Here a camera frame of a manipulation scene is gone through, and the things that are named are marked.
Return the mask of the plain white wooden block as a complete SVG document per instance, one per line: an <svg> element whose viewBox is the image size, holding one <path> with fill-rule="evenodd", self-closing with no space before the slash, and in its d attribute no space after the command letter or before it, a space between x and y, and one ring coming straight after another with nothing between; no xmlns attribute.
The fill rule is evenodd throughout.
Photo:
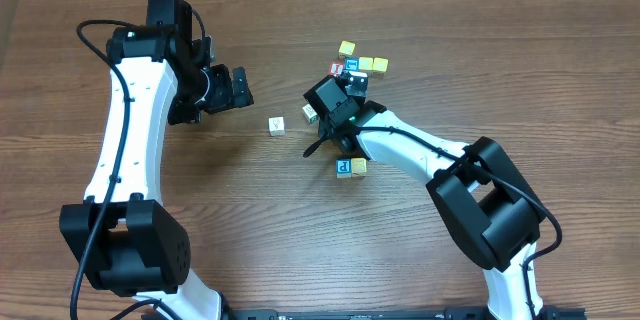
<svg viewBox="0 0 640 320"><path fill-rule="evenodd" d="M268 129L271 136L284 136L286 134L283 117L271 117L268 119Z"/></svg>

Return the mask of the white patterned block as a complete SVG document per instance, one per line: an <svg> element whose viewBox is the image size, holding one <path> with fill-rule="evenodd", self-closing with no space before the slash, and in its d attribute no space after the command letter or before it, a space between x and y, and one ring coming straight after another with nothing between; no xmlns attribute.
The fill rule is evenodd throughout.
<svg viewBox="0 0 640 320"><path fill-rule="evenodd" d="M307 120L307 122L309 124L313 124L319 119L318 114L316 113L316 111L313 109L313 107L310 104L305 104L302 107L302 110L303 110L303 114L304 114L304 116L305 116L305 118L306 118L306 120Z"/></svg>

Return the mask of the blue P block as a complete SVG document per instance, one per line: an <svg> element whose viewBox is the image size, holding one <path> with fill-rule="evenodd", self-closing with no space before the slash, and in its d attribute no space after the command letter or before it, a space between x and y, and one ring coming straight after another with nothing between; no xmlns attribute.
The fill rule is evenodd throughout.
<svg viewBox="0 0 640 320"><path fill-rule="evenodd" d="M337 159L336 160L336 177L337 178L351 178L352 167L350 159Z"/></svg>

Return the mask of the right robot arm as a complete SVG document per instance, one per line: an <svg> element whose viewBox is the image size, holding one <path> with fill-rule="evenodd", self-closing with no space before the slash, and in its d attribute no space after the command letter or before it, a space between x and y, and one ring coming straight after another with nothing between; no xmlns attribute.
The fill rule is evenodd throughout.
<svg viewBox="0 0 640 320"><path fill-rule="evenodd" d="M454 243L484 273L496 319L538 319L533 261L545 207L494 140L445 140L366 98L367 81L328 75L304 98L319 117L320 142L393 166L426 190Z"/></svg>

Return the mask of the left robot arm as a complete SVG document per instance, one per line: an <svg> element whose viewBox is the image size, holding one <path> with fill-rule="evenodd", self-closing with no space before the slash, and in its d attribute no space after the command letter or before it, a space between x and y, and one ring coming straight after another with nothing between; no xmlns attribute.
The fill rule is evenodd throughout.
<svg viewBox="0 0 640 320"><path fill-rule="evenodd" d="M99 160L83 201L59 217L75 279L163 318L229 319L226 299L192 269L187 231L164 208L160 165L168 126L252 104L245 70L215 63L212 38L184 0L148 0L144 24L113 29L98 53L111 78Z"/></svg>

